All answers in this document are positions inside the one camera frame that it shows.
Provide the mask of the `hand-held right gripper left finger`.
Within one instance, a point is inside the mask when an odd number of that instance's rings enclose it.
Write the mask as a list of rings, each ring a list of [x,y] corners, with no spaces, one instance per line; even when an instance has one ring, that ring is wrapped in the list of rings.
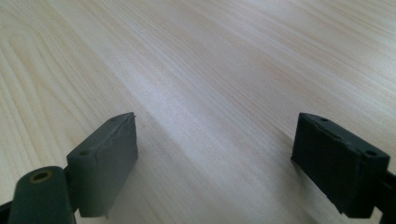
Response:
[[[66,156],[72,208],[82,217],[107,215],[137,158],[134,113],[108,119]]]

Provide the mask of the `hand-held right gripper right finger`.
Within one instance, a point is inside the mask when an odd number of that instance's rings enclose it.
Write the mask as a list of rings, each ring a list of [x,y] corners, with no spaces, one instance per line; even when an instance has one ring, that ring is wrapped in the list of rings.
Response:
[[[352,218],[390,217],[390,156],[329,119],[301,113],[291,159]]]

